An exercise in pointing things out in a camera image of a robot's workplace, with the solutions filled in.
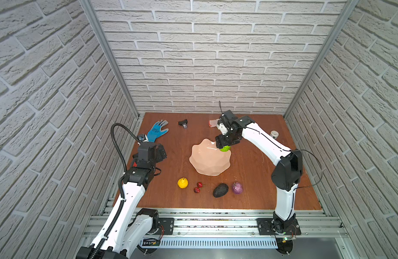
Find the green bumpy fruit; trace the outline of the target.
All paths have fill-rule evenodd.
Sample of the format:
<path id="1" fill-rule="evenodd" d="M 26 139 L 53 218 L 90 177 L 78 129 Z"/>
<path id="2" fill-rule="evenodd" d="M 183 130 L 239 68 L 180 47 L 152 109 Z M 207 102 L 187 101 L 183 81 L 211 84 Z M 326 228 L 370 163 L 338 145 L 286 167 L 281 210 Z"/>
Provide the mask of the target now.
<path id="1" fill-rule="evenodd" d="M 224 146 L 223 148 L 220 149 L 221 152 L 228 152 L 230 151 L 231 147 L 230 146 Z"/>

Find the yellow lemon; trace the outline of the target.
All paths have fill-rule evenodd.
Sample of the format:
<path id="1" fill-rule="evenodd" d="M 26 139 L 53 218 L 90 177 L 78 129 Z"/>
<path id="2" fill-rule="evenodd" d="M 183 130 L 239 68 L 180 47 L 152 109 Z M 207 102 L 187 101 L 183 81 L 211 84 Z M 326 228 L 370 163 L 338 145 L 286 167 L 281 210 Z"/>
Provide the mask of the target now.
<path id="1" fill-rule="evenodd" d="M 187 178 L 180 178 L 180 179 L 178 179 L 177 185 L 178 185 L 178 187 L 181 188 L 181 189 L 187 188 L 188 185 L 189 185 L 188 179 L 187 179 Z"/>

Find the dark green avocado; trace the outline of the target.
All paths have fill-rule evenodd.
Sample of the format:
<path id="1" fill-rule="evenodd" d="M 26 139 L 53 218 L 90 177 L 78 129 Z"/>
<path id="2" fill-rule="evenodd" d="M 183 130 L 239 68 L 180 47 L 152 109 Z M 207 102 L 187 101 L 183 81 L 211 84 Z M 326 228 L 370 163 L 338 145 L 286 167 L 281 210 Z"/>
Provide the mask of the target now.
<path id="1" fill-rule="evenodd" d="M 219 184 L 213 191 L 213 197 L 223 197 L 229 192 L 229 186 L 226 183 Z"/>

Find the purple fig fruit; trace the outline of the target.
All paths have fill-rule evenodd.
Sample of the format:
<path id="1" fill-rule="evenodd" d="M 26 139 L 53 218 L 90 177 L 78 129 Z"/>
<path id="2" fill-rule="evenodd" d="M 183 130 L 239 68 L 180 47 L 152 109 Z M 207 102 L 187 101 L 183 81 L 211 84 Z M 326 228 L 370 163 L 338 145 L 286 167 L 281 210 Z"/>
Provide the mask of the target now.
<path id="1" fill-rule="evenodd" d="M 232 184 L 232 191 L 234 194 L 242 194 L 243 193 L 243 186 L 239 182 L 234 182 Z"/>

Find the red cherries pair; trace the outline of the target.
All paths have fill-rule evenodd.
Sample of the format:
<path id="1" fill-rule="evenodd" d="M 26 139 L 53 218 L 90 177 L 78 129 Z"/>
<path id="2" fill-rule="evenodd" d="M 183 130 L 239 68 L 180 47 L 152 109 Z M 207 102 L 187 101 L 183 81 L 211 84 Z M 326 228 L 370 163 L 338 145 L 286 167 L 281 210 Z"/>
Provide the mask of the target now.
<path id="1" fill-rule="evenodd" d="M 196 184 L 196 187 L 194 188 L 194 193 L 200 193 L 202 187 L 203 187 L 203 183 L 202 182 L 198 182 Z"/>

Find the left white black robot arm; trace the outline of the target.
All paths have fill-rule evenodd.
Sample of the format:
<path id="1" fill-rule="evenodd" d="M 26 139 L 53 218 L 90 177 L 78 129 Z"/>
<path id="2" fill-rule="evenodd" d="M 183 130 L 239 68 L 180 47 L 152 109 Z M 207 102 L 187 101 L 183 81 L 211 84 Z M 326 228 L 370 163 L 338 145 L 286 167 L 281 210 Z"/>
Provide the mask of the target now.
<path id="1" fill-rule="evenodd" d="M 150 182 L 160 171 L 156 164 L 167 157 L 161 144 L 143 142 L 132 167 L 119 179 L 119 198 L 101 231 L 77 259 L 128 259 L 147 234 L 163 233 L 156 209 L 142 208 L 132 218 Z"/>

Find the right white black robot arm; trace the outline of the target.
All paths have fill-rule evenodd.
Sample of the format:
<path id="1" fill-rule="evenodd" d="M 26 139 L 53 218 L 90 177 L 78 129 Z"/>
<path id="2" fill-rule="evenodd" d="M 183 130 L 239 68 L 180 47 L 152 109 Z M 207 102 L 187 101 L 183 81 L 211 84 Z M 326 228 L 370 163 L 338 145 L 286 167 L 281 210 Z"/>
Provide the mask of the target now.
<path id="1" fill-rule="evenodd" d="M 296 219 L 296 191 L 303 173 L 301 151 L 293 151 L 284 146 L 250 117 L 238 118 L 230 110 L 221 114 L 216 127 L 221 132 L 215 138 L 216 147 L 220 150 L 246 139 L 262 151 L 275 166 L 271 181 L 276 186 L 277 196 L 271 225 L 276 234 L 286 234 Z"/>

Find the pink wavy fruit bowl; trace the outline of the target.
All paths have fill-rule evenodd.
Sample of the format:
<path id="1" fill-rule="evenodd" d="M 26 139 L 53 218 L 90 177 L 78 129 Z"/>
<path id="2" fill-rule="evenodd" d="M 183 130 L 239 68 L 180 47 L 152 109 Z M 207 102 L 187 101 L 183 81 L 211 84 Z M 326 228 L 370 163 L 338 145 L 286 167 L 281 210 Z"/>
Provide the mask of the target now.
<path id="1" fill-rule="evenodd" d="M 193 145 L 189 162 L 202 175 L 215 177 L 230 167 L 231 151 L 221 151 L 216 142 L 203 139 L 200 144 Z"/>

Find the white red work glove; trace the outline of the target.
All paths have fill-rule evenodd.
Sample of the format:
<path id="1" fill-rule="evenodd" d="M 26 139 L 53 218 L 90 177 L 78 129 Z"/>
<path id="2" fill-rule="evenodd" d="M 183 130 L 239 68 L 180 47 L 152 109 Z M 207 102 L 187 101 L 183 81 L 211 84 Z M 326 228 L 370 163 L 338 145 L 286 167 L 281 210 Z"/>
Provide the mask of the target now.
<path id="1" fill-rule="evenodd" d="M 209 127 L 210 128 L 217 127 L 218 121 L 219 121 L 219 119 L 209 120 L 209 123 L 208 123 Z"/>

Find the blue grey work glove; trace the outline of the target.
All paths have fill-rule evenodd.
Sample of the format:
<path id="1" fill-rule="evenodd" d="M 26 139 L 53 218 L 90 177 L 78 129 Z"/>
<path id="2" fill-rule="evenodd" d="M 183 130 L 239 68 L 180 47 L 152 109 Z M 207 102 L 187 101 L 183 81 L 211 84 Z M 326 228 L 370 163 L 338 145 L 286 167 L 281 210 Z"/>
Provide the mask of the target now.
<path id="1" fill-rule="evenodd" d="M 160 138 L 161 136 L 163 136 L 164 134 L 166 134 L 169 129 L 163 129 L 163 127 L 165 127 L 168 124 L 167 120 L 160 120 L 157 121 L 152 128 L 150 129 L 150 131 L 147 133 L 147 139 L 149 142 L 155 142 L 157 140 L 157 138 Z"/>

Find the white tape roll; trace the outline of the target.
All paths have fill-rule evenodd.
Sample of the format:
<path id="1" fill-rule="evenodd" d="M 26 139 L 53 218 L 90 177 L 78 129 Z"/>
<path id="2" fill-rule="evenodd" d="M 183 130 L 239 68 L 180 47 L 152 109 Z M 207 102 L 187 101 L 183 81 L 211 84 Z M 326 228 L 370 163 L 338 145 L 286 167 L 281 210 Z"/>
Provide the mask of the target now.
<path id="1" fill-rule="evenodd" d="M 270 132 L 270 136 L 274 139 L 277 139 L 279 136 L 279 133 L 277 131 L 271 131 Z"/>

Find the black clear relay module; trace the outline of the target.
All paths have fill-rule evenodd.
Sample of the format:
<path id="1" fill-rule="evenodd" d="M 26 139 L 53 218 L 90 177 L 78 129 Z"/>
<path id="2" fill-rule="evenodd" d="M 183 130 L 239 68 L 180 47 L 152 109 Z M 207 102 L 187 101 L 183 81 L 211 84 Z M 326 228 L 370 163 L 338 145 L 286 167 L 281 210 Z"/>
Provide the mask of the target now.
<path id="1" fill-rule="evenodd" d="M 187 119 L 184 119 L 184 120 L 178 122 L 178 125 L 182 126 L 184 129 L 186 129 L 188 127 L 187 124 L 188 124 Z"/>

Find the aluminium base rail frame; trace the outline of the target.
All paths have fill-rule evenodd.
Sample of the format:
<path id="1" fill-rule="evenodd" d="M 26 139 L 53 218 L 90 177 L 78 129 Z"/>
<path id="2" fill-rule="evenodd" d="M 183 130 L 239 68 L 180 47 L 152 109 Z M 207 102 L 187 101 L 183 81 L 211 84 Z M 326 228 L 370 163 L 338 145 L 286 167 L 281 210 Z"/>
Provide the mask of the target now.
<path id="1" fill-rule="evenodd" d="M 161 228 L 140 242 L 144 251 L 165 248 L 280 249 L 301 238 L 335 239 L 345 259 L 358 253 L 348 229 L 337 216 L 322 210 L 299 210 L 284 230 L 276 232 L 272 210 L 165 209 L 160 208 Z"/>

